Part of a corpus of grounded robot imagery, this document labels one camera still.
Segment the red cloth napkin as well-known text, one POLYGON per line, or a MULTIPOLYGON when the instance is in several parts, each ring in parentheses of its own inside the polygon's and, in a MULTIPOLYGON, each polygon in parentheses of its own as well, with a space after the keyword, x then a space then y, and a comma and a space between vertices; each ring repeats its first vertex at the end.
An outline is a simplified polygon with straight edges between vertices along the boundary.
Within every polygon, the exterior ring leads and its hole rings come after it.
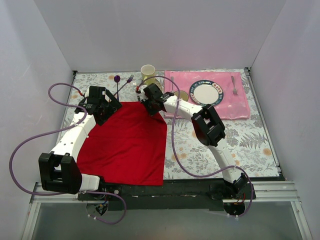
POLYGON ((107 183, 138 186, 163 184, 167 124, 150 116, 139 102, 123 102, 103 125, 96 125, 77 157, 81 173, 107 183))

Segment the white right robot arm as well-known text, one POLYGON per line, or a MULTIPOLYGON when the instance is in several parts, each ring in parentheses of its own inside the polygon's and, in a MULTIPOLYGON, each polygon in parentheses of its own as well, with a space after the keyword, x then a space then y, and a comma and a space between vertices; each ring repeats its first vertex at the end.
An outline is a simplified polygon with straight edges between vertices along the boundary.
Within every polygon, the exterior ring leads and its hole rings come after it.
POLYGON ((174 127, 176 117, 179 116, 192 123, 196 138, 211 151, 220 167, 220 170, 214 173, 196 175, 189 172, 177 157, 176 161, 185 173, 195 178, 208 178, 222 173, 227 195, 232 199, 237 199, 243 195, 249 182, 249 177, 236 166, 225 141, 225 125, 213 105, 199 106, 191 104, 171 92, 163 93, 154 83, 139 85, 136 87, 135 92, 149 115, 153 116, 160 111, 173 114, 171 145, 174 155, 177 154, 174 142, 174 127))

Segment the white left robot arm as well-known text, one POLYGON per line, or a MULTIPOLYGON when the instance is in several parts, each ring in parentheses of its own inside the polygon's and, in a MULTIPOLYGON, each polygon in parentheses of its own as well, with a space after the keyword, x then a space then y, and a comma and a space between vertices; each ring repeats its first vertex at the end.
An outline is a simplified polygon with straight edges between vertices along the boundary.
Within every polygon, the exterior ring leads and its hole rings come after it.
POLYGON ((96 125, 102 126, 121 107, 122 104, 105 87, 88 88, 75 107, 69 129, 49 153, 42 153, 38 159, 41 185, 45 191, 65 194, 89 191, 95 200, 106 196, 102 177, 81 173, 77 158, 90 131, 96 125))

